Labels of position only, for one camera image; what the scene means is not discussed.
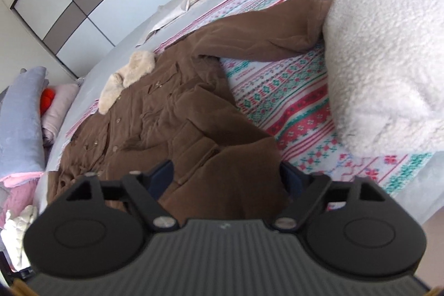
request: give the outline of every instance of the folded clothes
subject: folded clothes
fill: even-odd
[[[334,0],[330,107],[355,156],[444,150],[444,0]]]
[[[19,215],[7,212],[7,220],[1,232],[1,238],[16,271],[30,267],[23,247],[23,238],[26,230],[37,216],[37,207],[32,205],[27,206]]]
[[[57,138],[66,114],[74,102],[79,87],[77,84],[56,85],[54,101],[42,117],[43,143],[50,146]]]

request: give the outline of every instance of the white fluffy blanket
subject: white fluffy blanket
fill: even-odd
[[[444,150],[444,0],[334,0],[330,107],[357,156]]]
[[[156,66],[155,54],[148,51],[134,52],[127,65],[108,78],[99,98],[99,113],[106,114],[121,92],[136,83]]]

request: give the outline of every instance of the bed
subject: bed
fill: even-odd
[[[139,49],[155,50],[159,52],[177,37],[196,29],[196,27],[199,27],[212,19],[217,19],[217,17],[222,17],[227,14],[235,14],[236,12],[258,9],[258,7],[266,7],[274,4],[274,2],[282,0],[253,0],[249,3],[247,1],[248,0],[205,0],[204,2],[199,2],[192,6],[186,14],[151,36]],[[160,12],[167,12],[167,7],[160,10]],[[65,118],[59,137],[52,148],[47,171],[57,169],[61,152],[64,146],[69,142],[70,136],[72,136],[76,126],[89,114],[96,111],[96,100],[99,98],[108,77],[128,62],[129,56],[135,50],[135,46],[145,35],[149,23],[150,20],[147,20],[135,29],[86,76],[81,90]],[[320,43],[307,55],[306,61],[309,62],[309,59],[314,58],[319,60],[319,62],[322,62],[322,55],[323,44]],[[329,125],[327,119],[322,119],[322,122],[320,122],[324,125],[324,128],[320,128],[325,131],[324,134],[318,134],[318,143],[323,140],[326,142],[325,146],[312,152],[313,155],[311,155],[310,150],[305,150],[305,154],[301,154],[301,152],[295,153],[295,150],[293,149],[285,150],[285,137],[289,134],[292,136],[293,131],[284,134],[285,132],[281,132],[282,129],[277,131],[273,130],[273,124],[279,123],[279,112],[273,115],[273,117],[278,118],[266,119],[266,117],[261,116],[264,112],[266,113],[264,108],[259,110],[256,107],[256,111],[252,111],[252,108],[254,108],[252,103],[256,102],[260,104],[262,101],[260,95],[255,98],[256,94],[253,95],[251,93],[252,87],[257,86],[259,84],[258,82],[261,82],[259,80],[261,77],[269,77],[268,80],[272,82],[273,72],[279,67],[282,69],[293,69],[296,74],[298,64],[304,64],[305,60],[303,56],[300,57],[300,60],[298,61],[299,63],[295,63],[293,60],[294,59],[286,60],[285,62],[276,62],[279,64],[253,64],[254,62],[231,61],[226,59],[221,60],[221,62],[229,78],[230,86],[236,99],[243,100],[243,103],[238,102],[238,108],[256,125],[267,128],[267,131],[273,134],[276,133],[275,136],[278,139],[278,143],[282,143],[282,151],[288,151],[287,158],[290,158],[294,164],[301,169],[304,169],[306,172],[314,172],[319,170],[316,168],[317,162],[321,162],[322,164],[322,159],[328,157],[328,152],[340,152],[340,150],[338,150],[340,147],[338,147],[334,137],[327,139],[327,136],[332,131],[331,129],[324,127]],[[249,75],[251,74],[256,75],[256,79],[254,79],[255,77],[250,79]],[[325,79],[326,75],[320,80],[320,82],[325,82]],[[320,95],[319,99],[316,101],[321,103],[322,100],[323,102],[326,100],[328,103],[326,85],[323,89],[325,94]],[[328,112],[328,104],[323,104],[323,106],[326,112]],[[316,115],[318,118],[321,118],[322,112],[317,110]],[[314,118],[308,118],[307,122],[308,124],[312,124],[313,122],[316,122],[316,120]],[[345,172],[343,170],[341,171],[342,173],[340,177],[343,180],[349,180],[353,177],[355,171],[356,173],[374,176],[375,179],[382,180],[383,177],[378,178],[378,172],[385,172],[385,169],[387,169],[386,175],[388,175],[389,173],[393,173],[394,169],[398,167],[398,173],[402,173],[404,176],[394,178],[392,184],[386,185],[386,189],[420,223],[425,222],[444,205],[444,188],[440,187],[440,185],[444,184],[444,178],[441,177],[440,174],[441,169],[444,167],[444,156],[442,153],[436,153],[435,155],[413,155],[413,157],[410,157],[408,160],[405,159],[405,157],[397,160],[396,156],[388,156],[381,160],[365,160],[362,164],[359,163],[361,162],[360,160],[351,159],[346,153],[341,153],[338,159],[338,164],[340,162],[340,166],[343,169],[349,164],[347,167],[350,172],[345,178],[342,178]],[[46,194],[47,177],[43,176],[37,186],[34,199],[34,204],[38,207],[40,212],[42,212],[47,205]]]

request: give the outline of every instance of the white wall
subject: white wall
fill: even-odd
[[[68,73],[0,0],[0,92],[10,85],[21,68],[38,65],[47,68],[51,84],[72,82]]]

